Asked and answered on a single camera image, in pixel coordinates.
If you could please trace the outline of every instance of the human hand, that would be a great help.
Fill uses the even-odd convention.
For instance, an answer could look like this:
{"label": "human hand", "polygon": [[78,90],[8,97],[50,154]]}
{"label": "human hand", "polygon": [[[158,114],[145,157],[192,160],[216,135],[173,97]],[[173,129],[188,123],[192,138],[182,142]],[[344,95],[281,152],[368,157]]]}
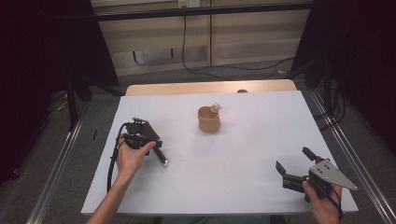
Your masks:
{"label": "human hand", "polygon": [[[320,199],[315,191],[314,187],[308,184],[308,182],[303,182],[303,187],[306,194],[309,197],[309,201],[311,202],[311,209],[312,214],[315,217],[315,220],[318,224],[333,224],[333,223],[340,223],[340,214],[337,207],[334,206],[330,202],[329,199],[323,198]],[[338,204],[341,203],[341,193],[342,188],[338,185],[333,186],[334,190],[331,190],[330,197]]]}
{"label": "human hand", "polygon": [[124,176],[132,179],[134,174],[139,170],[143,163],[143,158],[150,149],[155,147],[155,142],[149,142],[140,149],[132,149],[124,143],[124,136],[122,133],[119,139],[119,153],[117,157],[117,167],[119,168],[119,176]]}

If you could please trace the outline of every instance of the electrical outlet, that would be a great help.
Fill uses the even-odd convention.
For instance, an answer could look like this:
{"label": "electrical outlet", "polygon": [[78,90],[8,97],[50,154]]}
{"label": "electrical outlet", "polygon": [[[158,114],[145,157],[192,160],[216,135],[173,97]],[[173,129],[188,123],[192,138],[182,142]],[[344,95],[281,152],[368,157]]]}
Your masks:
{"label": "electrical outlet", "polygon": [[199,7],[200,0],[190,0],[189,7]]}
{"label": "electrical outlet", "polygon": [[177,0],[178,7],[200,7],[201,2],[200,0]]}
{"label": "electrical outlet", "polygon": [[178,7],[188,7],[189,0],[178,0]]}

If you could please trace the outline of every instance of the wall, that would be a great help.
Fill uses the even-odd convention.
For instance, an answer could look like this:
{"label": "wall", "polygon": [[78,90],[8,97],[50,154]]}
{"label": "wall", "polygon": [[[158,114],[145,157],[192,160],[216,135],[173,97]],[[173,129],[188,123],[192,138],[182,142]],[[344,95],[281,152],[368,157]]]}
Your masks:
{"label": "wall", "polygon": [[[243,2],[244,5],[272,3],[277,1]],[[210,4],[214,7],[242,5],[241,1],[234,0],[201,1],[201,7],[209,7]],[[177,8],[177,1],[159,0],[146,4],[95,7],[94,10],[96,13],[107,13],[168,8]],[[296,10],[188,17],[186,54],[195,53],[202,56],[191,56],[189,63],[192,63],[191,66],[199,66],[278,60],[294,56],[308,12],[309,10]],[[175,56],[178,58],[177,62],[169,60],[168,50],[174,49],[177,54],[181,51],[183,18],[101,21],[100,26],[119,76],[150,72],[153,65],[157,66],[161,63],[179,64],[181,68],[180,57]],[[154,60],[156,64],[148,62],[147,55],[150,50],[156,57],[163,57],[163,61]],[[131,51],[135,51],[138,55],[140,64],[133,63],[131,54],[128,54]],[[175,69],[174,66],[165,66],[163,69],[166,70],[166,67]]]}

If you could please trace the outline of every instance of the gray floor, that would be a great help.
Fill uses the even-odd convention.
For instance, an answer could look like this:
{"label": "gray floor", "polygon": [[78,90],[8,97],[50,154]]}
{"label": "gray floor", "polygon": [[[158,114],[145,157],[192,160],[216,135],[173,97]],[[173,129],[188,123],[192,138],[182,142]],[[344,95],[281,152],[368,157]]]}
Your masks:
{"label": "gray floor", "polygon": [[[238,64],[248,68],[264,67],[273,62]],[[291,61],[282,63],[278,69],[287,70]],[[236,70],[231,68],[211,68],[203,71],[207,74],[225,77],[231,80],[263,79],[272,74],[273,70]],[[276,73],[272,78],[282,78]],[[218,81],[222,78],[208,75],[197,75],[186,70],[174,70],[161,73],[120,77],[120,91],[129,85],[146,83],[172,83],[190,81]],[[305,89],[304,78],[295,80],[296,86],[302,90],[304,97],[314,115],[319,114],[309,91]],[[104,91],[92,88],[93,99],[89,103],[78,101],[78,108],[88,108],[78,137],[67,158],[66,166],[54,194],[49,201],[48,209],[42,223],[82,223],[87,219],[79,213],[88,192],[94,171],[99,162],[112,118],[117,110],[119,99]],[[53,108],[59,101],[50,106]],[[50,176],[58,155],[68,135],[68,111],[53,111],[43,128],[34,148],[21,165],[21,176],[9,180],[0,187],[0,223],[23,223],[30,216],[41,190]],[[396,156],[389,151],[381,136],[375,130],[367,129],[365,119],[359,110],[346,100],[346,116],[340,123],[350,144],[355,148],[368,173],[386,196],[389,204],[396,207],[396,188],[392,183],[396,180]],[[334,140],[330,129],[323,132],[338,166],[343,169],[355,183],[360,183],[353,168],[346,160],[344,152]],[[360,211],[347,214],[343,223],[383,223],[370,197],[361,184],[360,190],[352,192]],[[310,214],[286,217],[290,223],[313,223]],[[152,217],[118,217],[115,223],[153,223]]]}

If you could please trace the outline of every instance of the human arm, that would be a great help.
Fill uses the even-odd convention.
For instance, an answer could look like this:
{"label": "human arm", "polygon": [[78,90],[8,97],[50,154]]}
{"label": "human arm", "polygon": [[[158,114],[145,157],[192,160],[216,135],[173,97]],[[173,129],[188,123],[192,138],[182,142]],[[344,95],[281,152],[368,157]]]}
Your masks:
{"label": "human arm", "polygon": [[155,142],[149,142],[138,150],[131,149],[123,142],[124,136],[125,133],[122,133],[119,139],[120,147],[117,157],[119,173],[116,181],[87,223],[111,223],[113,221],[122,198],[143,163],[146,153],[155,146]]}
{"label": "human arm", "polygon": [[[314,187],[308,184],[308,182],[303,182],[303,187],[306,194],[311,202],[312,214],[318,224],[339,224],[340,214],[337,207],[331,203],[327,198],[320,199],[315,191]],[[342,188],[338,185],[333,186],[334,190],[330,191],[330,197],[338,204],[341,203]]]}

